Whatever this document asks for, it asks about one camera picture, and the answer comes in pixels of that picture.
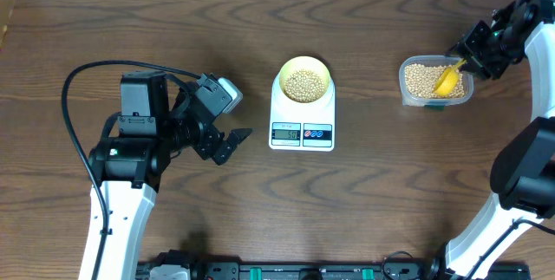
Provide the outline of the yellow scoop cup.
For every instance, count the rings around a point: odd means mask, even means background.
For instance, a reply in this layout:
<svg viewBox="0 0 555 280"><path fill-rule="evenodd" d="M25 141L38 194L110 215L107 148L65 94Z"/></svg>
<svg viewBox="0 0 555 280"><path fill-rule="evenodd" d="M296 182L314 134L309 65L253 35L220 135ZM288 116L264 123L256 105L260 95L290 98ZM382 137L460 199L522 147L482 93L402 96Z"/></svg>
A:
<svg viewBox="0 0 555 280"><path fill-rule="evenodd" d="M459 81L459 69L466 63L465 59L460 59L456 64L448 66L435 83L434 94L445 97L450 95L456 88Z"/></svg>

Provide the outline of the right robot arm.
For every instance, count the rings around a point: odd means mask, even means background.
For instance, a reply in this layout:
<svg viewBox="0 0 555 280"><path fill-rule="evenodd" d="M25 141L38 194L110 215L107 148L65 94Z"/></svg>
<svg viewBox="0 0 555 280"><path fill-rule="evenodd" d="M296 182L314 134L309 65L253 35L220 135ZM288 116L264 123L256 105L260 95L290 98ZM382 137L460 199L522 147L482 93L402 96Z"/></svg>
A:
<svg viewBox="0 0 555 280"><path fill-rule="evenodd" d="M431 279L484 279L497 258L531 227L554 215L554 0L514 0L475 24L451 49L471 74L500 78L527 60L530 124L503 148L490 172L491 193L466 229L432 262Z"/></svg>

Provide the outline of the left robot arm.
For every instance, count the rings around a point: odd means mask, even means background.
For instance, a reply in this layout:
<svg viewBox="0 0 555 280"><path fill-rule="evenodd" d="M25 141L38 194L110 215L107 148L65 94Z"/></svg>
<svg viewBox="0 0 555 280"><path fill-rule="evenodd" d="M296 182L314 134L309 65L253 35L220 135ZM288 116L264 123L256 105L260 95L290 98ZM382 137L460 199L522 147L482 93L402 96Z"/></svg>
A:
<svg viewBox="0 0 555 280"><path fill-rule="evenodd" d="M239 128L224 135L214 125L185 119L152 129L153 119L138 117L131 121L141 130L130 133L126 121L112 114L86 160L91 212L81 279L133 279L161 175L172 159L190 147L201 159L222 165L252 132Z"/></svg>

